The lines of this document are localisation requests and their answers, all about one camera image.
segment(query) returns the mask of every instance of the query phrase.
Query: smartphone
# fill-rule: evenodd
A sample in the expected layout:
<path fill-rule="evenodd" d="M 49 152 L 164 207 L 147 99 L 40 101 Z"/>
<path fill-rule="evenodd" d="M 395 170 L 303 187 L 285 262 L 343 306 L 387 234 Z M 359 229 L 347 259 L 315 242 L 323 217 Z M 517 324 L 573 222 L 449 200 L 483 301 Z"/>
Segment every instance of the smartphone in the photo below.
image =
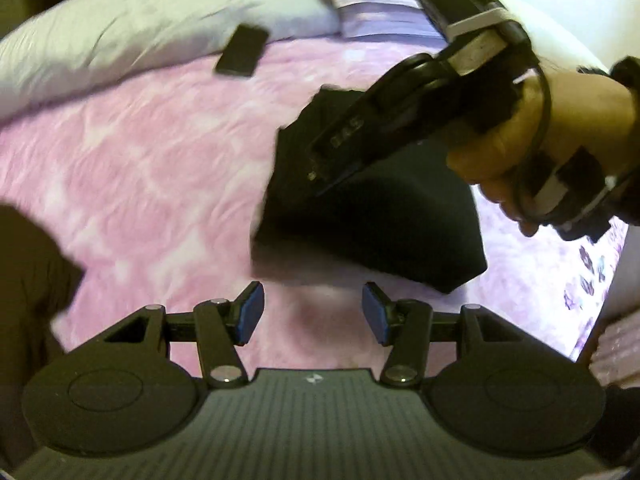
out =
<path fill-rule="evenodd" d="M 268 39 L 268 30 L 241 23 L 218 60 L 216 73 L 251 77 Z"/>

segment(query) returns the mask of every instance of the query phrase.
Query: black garment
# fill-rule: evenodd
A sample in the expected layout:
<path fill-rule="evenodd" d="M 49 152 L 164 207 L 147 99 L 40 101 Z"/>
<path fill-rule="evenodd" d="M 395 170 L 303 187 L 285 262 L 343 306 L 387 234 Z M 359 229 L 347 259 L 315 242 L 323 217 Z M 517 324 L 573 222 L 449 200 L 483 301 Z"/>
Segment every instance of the black garment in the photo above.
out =
<path fill-rule="evenodd" d="M 484 272 L 486 260 L 470 188 L 446 166 L 446 149 L 435 140 L 406 146 L 293 213 L 280 206 L 275 190 L 282 192 L 290 178 L 285 161 L 299 156 L 361 94 L 321 89 L 280 131 L 254 249 L 277 251 L 283 240 L 297 237 L 449 293 Z"/>
<path fill-rule="evenodd" d="M 11 468 L 36 450 L 22 390 L 63 354 L 49 325 L 71 304 L 82 276 L 43 229 L 0 205 L 0 455 Z"/>

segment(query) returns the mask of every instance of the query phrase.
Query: silver screw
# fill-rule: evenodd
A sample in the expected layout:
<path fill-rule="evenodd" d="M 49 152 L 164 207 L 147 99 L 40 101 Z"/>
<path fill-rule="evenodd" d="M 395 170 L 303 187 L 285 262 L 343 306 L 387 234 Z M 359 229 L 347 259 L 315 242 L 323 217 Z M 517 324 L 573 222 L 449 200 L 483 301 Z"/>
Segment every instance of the silver screw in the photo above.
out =
<path fill-rule="evenodd" d="M 223 365 L 214 368 L 210 375 L 220 383 L 232 383 L 242 377 L 242 370 L 237 366 Z"/>
<path fill-rule="evenodd" d="M 410 366 L 396 365 L 389 368 L 385 375 L 387 379 L 395 383 L 407 383 L 414 380 L 418 376 L 418 372 Z"/>

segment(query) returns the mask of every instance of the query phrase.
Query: pink and white bedspread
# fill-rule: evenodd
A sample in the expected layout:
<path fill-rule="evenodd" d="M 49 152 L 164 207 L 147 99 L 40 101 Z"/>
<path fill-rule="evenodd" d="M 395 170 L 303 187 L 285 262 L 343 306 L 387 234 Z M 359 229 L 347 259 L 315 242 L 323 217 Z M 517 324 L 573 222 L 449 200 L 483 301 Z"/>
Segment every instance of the pink and white bedspread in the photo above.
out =
<path fill-rule="evenodd" d="M 23 116 L 0 130 L 0 197 L 44 225 L 87 274 L 54 332 L 73 349 L 145 304 L 169 312 L 235 297 L 259 278 L 250 232 L 270 177 L 278 127 L 321 84 L 366 88 L 424 50 L 399 43 L 295 40 L 268 47 L 248 80 L 212 74 L 215 57 L 139 75 Z M 341 262 L 287 269 L 263 281 L 267 303 L 239 354 L 257 367 L 372 367 L 377 346 L 360 310 L 377 281 L 392 298 L 455 311 L 480 303 L 566 355 L 576 355 L 600 311 L 626 226 L 596 245 L 551 229 L 523 238 L 474 192 L 489 269 L 449 296 Z M 325 283 L 310 285 L 313 274 Z M 197 374 L 196 355 L 172 357 Z"/>

